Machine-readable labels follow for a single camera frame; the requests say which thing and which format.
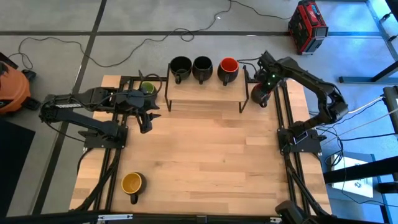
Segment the black mug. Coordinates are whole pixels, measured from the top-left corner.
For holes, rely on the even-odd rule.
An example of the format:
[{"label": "black mug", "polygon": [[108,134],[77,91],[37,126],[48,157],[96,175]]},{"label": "black mug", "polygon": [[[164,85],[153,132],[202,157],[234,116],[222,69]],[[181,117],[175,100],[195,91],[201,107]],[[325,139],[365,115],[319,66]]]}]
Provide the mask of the black mug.
[{"label": "black mug", "polygon": [[192,71],[192,62],[189,58],[178,56],[170,62],[170,70],[175,76],[176,84],[180,84],[182,80],[186,80]]},{"label": "black mug", "polygon": [[193,61],[192,74],[197,80],[199,80],[199,84],[201,85],[203,84],[203,81],[208,80],[213,74],[213,64],[211,63],[210,58],[205,56],[197,57]]},{"label": "black mug", "polygon": [[224,58],[217,69],[218,78],[226,86],[229,82],[233,82],[239,73],[239,64],[233,58]]},{"label": "black mug", "polygon": [[123,191],[130,195],[130,202],[135,205],[138,202],[138,195],[145,191],[147,181],[141,173],[132,172],[122,179]]},{"label": "black mug", "polygon": [[268,105],[268,100],[271,94],[262,90],[262,83],[257,84],[251,90],[250,97],[253,102],[260,105],[260,107],[265,108]]}]

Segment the black mat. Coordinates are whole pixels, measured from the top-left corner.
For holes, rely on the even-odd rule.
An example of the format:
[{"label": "black mat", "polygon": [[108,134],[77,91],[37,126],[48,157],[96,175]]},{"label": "black mat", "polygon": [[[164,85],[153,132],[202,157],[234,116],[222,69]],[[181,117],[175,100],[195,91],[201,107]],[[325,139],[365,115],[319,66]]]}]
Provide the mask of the black mat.
[{"label": "black mat", "polygon": [[7,215],[35,132],[0,118],[0,217]]}]

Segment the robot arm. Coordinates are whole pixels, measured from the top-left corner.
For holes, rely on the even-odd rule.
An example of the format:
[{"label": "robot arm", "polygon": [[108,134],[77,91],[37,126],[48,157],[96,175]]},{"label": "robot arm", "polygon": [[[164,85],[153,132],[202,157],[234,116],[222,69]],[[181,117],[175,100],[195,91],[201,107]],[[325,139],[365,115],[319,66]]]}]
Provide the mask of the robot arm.
[{"label": "robot arm", "polygon": [[254,87],[253,91],[255,92],[252,93],[252,99],[260,106],[265,107],[267,96],[280,82],[287,78],[296,80],[317,95],[319,113],[307,121],[296,121],[291,125],[289,131],[294,137],[298,137],[315,126],[333,124],[348,113],[348,105],[336,86],[303,70],[294,59],[286,57],[276,61],[266,51],[257,64],[260,66],[260,70],[254,78],[260,84]]},{"label": "robot arm", "polygon": [[94,138],[91,142],[98,142],[99,146],[106,146],[101,142],[126,142],[124,127],[115,121],[98,121],[82,114],[73,112],[72,108],[84,108],[88,111],[104,111],[134,115],[139,123],[141,133],[152,129],[151,121],[159,117],[158,114],[147,114],[147,110],[157,110],[156,96],[145,95],[140,90],[124,90],[118,92],[116,88],[97,87],[84,93],[67,95],[47,95],[40,109],[40,119],[47,123],[66,121],[78,126],[88,128],[89,131],[79,131],[86,138]]}]

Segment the red power station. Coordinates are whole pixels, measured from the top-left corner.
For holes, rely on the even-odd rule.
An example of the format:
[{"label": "red power station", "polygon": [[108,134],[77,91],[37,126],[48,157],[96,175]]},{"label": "red power station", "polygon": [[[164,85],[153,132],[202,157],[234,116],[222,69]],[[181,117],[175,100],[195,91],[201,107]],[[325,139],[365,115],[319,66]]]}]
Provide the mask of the red power station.
[{"label": "red power station", "polygon": [[328,27],[314,0],[299,1],[289,21],[289,32],[297,47],[297,53],[312,54],[328,35]]}]

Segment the wooden tabletop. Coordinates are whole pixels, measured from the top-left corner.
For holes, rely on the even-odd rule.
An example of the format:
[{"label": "wooden tabletop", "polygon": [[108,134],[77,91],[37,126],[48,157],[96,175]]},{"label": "wooden tabletop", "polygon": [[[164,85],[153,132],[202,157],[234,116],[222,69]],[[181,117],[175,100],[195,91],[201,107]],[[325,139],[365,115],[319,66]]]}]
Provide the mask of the wooden tabletop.
[{"label": "wooden tabletop", "polygon": [[[102,86],[117,87],[119,81],[120,76],[106,75]],[[287,84],[294,120],[305,121],[309,115],[303,87],[292,80]],[[284,102],[282,90],[279,95]],[[276,215],[275,207],[289,199],[289,192],[278,150],[274,95],[267,108],[249,100],[242,114],[228,102],[173,102],[168,112],[163,96],[164,88],[157,99],[160,110],[155,111],[162,116],[152,121],[152,131],[141,134],[136,119],[127,120],[129,138],[121,153],[112,212]],[[282,111],[287,126],[284,103]],[[94,113],[103,121],[111,116]],[[331,213],[318,159],[300,155],[306,186]],[[103,156],[104,149],[94,149],[83,159],[70,208],[79,206],[97,184]],[[121,179],[130,172],[147,179],[136,205],[121,188]],[[107,191],[106,185],[100,208]],[[295,192],[300,200],[297,186]]]}]

